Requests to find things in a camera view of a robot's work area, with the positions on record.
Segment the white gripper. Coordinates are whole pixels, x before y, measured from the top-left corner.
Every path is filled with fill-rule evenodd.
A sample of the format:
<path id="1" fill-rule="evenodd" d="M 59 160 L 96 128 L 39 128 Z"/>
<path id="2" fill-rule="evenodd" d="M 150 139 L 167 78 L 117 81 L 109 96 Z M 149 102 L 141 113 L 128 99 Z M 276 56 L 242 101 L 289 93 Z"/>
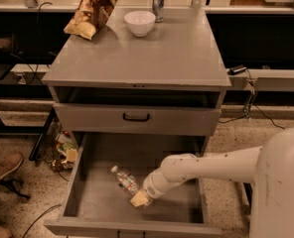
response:
<path id="1" fill-rule="evenodd" d="M 161 169 L 157 169 L 146 177 L 143 181 L 143 190 L 135 193 L 130 199 L 130 203 L 134 207 L 145 205 L 148 203 L 148 196 L 157 199 L 178 185 L 180 185 L 178 181 L 166 179 Z"/>

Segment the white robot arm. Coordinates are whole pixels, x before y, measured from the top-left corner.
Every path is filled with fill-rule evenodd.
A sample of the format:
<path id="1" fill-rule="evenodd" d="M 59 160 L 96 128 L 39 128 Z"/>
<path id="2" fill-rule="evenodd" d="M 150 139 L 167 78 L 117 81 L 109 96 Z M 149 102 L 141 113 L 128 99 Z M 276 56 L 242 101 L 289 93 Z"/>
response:
<path id="1" fill-rule="evenodd" d="M 205 157 L 168 156 L 146 177 L 131 203 L 142 206 L 195 178 L 252 184 L 249 238 L 294 238 L 294 128 L 259 147 Z"/>

